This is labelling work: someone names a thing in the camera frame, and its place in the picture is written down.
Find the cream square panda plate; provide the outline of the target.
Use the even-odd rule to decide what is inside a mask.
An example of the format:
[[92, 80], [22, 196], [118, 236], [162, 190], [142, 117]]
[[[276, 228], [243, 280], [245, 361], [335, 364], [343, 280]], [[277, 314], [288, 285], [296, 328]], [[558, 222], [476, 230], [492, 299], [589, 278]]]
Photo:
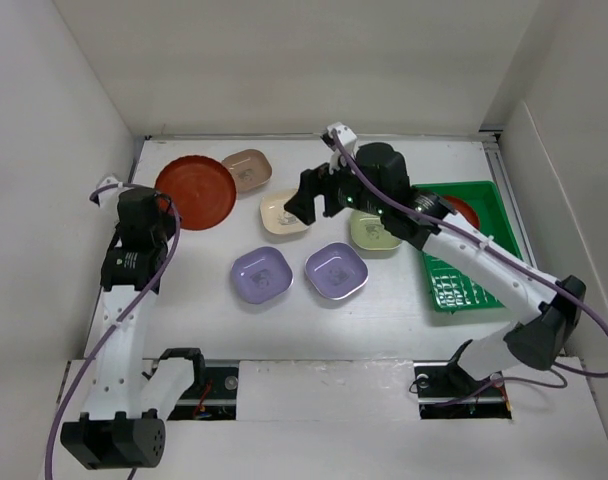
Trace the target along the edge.
[[303, 233], [308, 229], [307, 225], [284, 209], [285, 203], [294, 196], [295, 192], [295, 189], [274, 191], [265, 195], [260, 201], [262, 224], [269, 233], [287, 236]]

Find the brown square panda plate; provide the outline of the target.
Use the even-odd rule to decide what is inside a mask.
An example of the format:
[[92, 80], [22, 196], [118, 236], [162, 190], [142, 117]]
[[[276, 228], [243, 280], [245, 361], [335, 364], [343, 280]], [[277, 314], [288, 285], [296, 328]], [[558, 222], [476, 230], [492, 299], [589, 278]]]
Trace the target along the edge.
[[272, 177], [272, 166], [266, 155], [257, 149], [246, 149], [222, 160], [233, 177], [236, 191], [244, 194], [266, 184]]

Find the green square panda plate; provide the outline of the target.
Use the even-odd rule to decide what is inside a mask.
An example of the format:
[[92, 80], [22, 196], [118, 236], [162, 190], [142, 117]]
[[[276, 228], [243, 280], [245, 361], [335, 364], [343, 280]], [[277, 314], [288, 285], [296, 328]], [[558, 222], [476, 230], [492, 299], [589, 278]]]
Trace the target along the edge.
[[401, 245], [401, 240], [390, 234], [378, 216], [353, 211], [349, 220], [353, 243], [367, 251], [391, 251]]

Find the purple square panda plate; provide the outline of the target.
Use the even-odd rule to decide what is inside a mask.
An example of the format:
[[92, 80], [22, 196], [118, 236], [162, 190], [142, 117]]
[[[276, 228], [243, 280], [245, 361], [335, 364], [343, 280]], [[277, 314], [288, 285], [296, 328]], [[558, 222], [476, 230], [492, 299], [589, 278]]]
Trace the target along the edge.
[[343, 300], [368, 281], [366, 263], [348, 244], [334, 242], [311, 254], [305, 274], [318, 293], [326, 299]]

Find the large red round plate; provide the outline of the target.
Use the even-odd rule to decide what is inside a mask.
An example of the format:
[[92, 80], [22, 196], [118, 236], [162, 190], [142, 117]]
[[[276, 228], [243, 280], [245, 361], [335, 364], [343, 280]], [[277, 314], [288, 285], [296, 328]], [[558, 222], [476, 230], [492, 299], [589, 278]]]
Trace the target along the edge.
[[166, 165], [155, 188], [177, 207], [181, 227], [189, 231], [213, 228], [232, 212], [237, 199], [235, 182], [220, 162], [201, 155], [187, 155]]

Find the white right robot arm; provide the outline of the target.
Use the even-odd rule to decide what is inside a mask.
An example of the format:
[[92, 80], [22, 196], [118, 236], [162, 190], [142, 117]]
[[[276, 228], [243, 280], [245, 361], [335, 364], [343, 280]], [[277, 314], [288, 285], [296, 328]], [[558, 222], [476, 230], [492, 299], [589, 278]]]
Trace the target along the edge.
[[[458, 348], [446, 369], [446, 381], [467, 394], [496, 371], [524, 364], [550, 369], [579, 320], [571, 299], [582, 299], [586, 287], [574, 276], [532, 279], [532, 269], [515, 256], [501, 262], [492, 250], [506, 251], [476, 230], [448, 201], [410, 183], [404, 156], [375, 142], [358, 148], [357, 170], [332, 169], [324, 163], [300, 175], [287, 212], [306, 225], [316, 219], [315, 199], [324, 199], [324, 216], [345, 208], [376, 215], [393, 236], [438, 258], [488, 291], [511, 310], [513, 320], [482, 339]], [[564, 298], [565, 290], [571, 298]]]

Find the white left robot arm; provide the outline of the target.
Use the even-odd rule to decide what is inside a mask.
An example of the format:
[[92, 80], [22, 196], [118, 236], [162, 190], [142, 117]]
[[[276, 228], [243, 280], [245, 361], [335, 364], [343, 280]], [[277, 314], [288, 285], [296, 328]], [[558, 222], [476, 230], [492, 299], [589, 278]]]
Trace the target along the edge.
[[46, 478], [54, 473], [57, 444], [90, 471], [157, 467], [178, 401], [206, 387], [198, 348], [167, 349], [152, 374], [142, 370], [152, 310], [179, 245], [177, 207], [168, 195], [136, 184], [106, 184], [91, 199], [101, 205], [110, 193], [117, 195], [118, 221], [101, 266], [101, 335], [58, 407]]

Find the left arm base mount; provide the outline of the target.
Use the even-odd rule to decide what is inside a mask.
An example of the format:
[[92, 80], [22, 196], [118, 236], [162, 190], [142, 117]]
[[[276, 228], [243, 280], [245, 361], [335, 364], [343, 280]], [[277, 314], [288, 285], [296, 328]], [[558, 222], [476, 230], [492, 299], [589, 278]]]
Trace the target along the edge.
[[186, 390], [168, 419], [172, 421], [235, 420], [238, 377], [238, 363], [207, 363], [205, 383]]

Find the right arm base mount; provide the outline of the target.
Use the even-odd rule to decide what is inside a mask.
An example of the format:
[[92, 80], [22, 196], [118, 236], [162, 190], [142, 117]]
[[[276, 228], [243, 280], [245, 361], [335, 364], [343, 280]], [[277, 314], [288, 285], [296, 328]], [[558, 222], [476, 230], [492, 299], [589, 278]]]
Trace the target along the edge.
[[413, 369], [409, 393], [422, 420], [512, 418], [500, 372], [474, 380], [451, 360], [415, 361]]

